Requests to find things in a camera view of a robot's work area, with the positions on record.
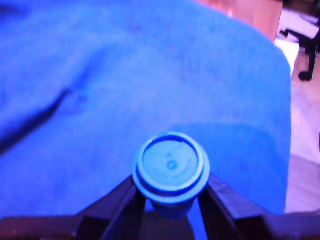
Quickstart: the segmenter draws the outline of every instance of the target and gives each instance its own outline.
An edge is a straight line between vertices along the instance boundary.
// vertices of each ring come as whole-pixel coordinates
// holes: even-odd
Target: small container
[[[158,134],[147,141],[136,154],[132,171],[136,187],[168,219],[188,213],[209,175],[204,149],[178,132]]]

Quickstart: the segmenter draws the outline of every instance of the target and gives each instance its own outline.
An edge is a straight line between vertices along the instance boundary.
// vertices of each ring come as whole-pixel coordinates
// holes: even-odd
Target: white paper
[[[292,74],[295,68],[296,59],[298,57],[298,53],[300,49],[299,43],[290,42],[282,39],[276,39],[274,41],[274,45],[280,48],[284,56],[286,57],[286,60],[290,65],[290,71],[291,71],[291,77],[292,77]]]
[[[309,20],[311,20],[311,22],[314,22],[313,20],[315,20],[310,16],[306,16],[295,11],[283,9],[279,21],[278,33],[280,31],[285,31],[286,29],[291,29],[295,32],[298,32],[313,39],[319,32],[320,28],[304,20],[302,17],[304,19],[308,18]],[[292,35],[290,36],[289,34],[288,40],[296,41],[297,39],[295,37],[292,37]]]

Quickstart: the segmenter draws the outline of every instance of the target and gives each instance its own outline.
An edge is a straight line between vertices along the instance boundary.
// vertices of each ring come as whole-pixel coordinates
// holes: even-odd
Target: wooden floor
[[[320,210],[320,56],[313,79],[301,82],[299,72],[306,70],[308,56],[300,51],[292,76],[291,160],[286,212]]]

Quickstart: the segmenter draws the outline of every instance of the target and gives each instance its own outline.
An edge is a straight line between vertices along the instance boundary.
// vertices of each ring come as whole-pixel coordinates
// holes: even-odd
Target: blue fabric
[[[290,67],[270,40],[185,0],[35,2],[1,17],[1,216],[77,213],[164,131],[284,213]]]

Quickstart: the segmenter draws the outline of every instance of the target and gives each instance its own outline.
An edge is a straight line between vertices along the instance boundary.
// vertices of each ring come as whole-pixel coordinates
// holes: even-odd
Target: round lid
[[[200,145],[185,134],[167,132],[142,146],[132,176],[147,198],[173,203],[195,197],[199,187],[202,190],[206,185],[209,173],[208,157]]]

